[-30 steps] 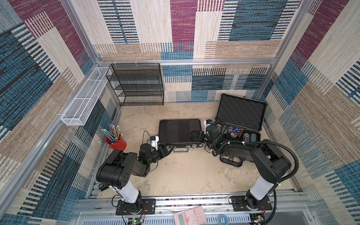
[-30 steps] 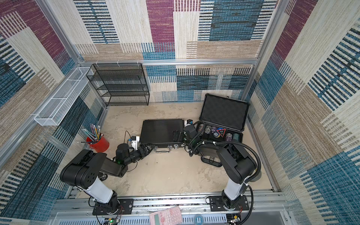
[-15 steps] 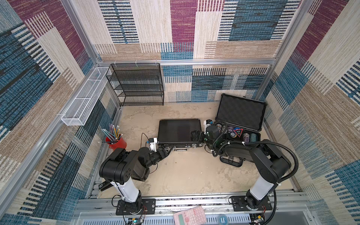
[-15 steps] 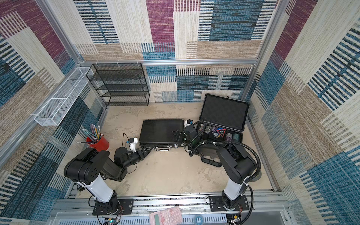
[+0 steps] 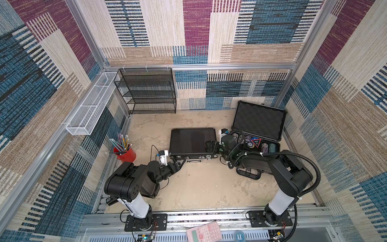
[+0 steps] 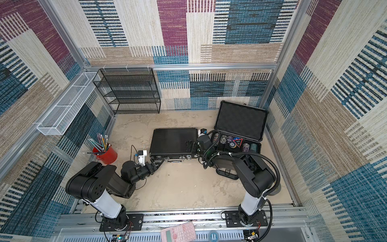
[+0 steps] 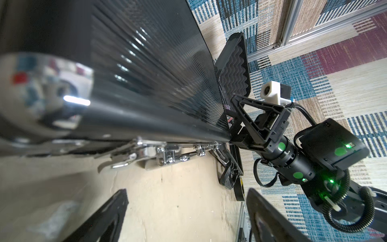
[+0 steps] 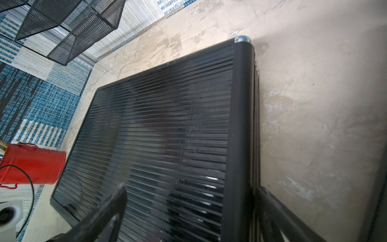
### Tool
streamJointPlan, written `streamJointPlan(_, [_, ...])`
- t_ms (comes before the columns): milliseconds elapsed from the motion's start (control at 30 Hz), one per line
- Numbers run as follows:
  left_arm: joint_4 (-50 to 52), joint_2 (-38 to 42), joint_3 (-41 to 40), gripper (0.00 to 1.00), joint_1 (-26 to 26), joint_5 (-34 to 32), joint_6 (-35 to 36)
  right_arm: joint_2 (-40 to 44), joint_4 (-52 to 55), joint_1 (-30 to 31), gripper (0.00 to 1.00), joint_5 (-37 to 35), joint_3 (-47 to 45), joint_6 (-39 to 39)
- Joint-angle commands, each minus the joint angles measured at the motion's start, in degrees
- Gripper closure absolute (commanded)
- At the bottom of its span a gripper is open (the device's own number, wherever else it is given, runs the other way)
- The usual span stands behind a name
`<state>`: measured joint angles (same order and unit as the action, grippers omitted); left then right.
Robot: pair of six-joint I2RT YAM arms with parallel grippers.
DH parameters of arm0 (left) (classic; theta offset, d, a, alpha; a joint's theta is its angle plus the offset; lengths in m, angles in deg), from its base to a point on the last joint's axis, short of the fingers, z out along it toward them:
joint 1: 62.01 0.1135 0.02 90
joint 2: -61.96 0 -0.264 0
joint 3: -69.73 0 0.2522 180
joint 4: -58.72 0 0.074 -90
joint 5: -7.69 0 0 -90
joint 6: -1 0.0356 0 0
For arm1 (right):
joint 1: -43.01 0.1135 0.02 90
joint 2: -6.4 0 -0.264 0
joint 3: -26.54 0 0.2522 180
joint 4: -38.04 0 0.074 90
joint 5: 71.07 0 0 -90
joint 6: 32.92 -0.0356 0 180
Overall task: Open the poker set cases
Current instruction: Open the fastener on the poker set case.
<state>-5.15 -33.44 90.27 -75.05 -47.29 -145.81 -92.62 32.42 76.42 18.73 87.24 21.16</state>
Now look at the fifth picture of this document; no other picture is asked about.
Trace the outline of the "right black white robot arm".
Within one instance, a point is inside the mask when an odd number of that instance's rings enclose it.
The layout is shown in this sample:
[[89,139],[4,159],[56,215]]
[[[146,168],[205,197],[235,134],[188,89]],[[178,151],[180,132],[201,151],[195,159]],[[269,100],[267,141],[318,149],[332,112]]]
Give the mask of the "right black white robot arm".
[[219,154],[229,169],[258,180],[262,173],[274,177],[279,187],[276,195],[257,216],[267,226],[277,226],[285,220],[286,212],[301,197],[320,184],[321,173],[309,158],[289,150],[278,151],[277,144],[263,143],[260,138],[231,133],[217,141],[207,141],[206,151]]

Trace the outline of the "grey poker set case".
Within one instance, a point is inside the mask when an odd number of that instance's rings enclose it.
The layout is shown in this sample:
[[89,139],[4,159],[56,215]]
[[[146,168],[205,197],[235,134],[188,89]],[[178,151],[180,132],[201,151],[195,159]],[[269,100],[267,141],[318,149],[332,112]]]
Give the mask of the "grey poker set case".
[[[231,131],[221,139],[219,149],[228,167],[254,180],[260,179],[262,173],[270,174],[270,158],[260,153],[280,151],[286,116],[285,110],[240,100]],[[259,148],[251,142],[253,137],[262,139]]]

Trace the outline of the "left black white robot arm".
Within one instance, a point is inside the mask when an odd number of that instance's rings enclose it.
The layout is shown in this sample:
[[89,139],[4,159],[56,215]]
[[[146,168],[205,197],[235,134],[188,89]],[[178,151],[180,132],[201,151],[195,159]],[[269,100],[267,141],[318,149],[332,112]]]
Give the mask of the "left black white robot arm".
[[152,207],[144,198],[156,198],[160,182],[179,172],[183,165],[184,162],[175,160],[166,165],[156,160],[138,166],[124,162],[113,172],[104,185],[104,193],[108,195],[106,203],[111,206],[119,202],[129,211],[126,231],[146,230],[154,225]]

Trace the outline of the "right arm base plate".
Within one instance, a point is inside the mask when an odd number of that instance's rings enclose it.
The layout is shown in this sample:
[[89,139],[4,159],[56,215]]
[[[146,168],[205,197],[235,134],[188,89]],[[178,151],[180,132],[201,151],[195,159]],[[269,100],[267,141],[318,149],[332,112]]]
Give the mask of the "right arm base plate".
[[287,210],[281,215],[277,215],[271,211],[252,210],[247,212],[247,219],[250,221],[252,227],[293,226],[293,221]]

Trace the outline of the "black poker set case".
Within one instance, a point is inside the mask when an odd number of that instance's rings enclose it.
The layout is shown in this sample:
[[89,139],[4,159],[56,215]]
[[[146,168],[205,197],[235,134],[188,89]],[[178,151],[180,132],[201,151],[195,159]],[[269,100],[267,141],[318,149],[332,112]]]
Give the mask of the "black poker set case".
[[218,154],[207,153],[205,142],[217,141],[214,128],[181,128],[171,131],[169,157],[172,160],[211,160]]

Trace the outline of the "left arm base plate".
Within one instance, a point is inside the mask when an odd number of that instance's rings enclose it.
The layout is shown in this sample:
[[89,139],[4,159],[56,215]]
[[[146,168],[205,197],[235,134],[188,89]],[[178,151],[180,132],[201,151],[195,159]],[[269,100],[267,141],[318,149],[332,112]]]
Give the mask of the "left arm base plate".
[[131,215],[127,216],[125,222],[125,232],[140,232],[140,231],[165,231],[168,222],[166,213],[156,213],[152,217],[135,218]]

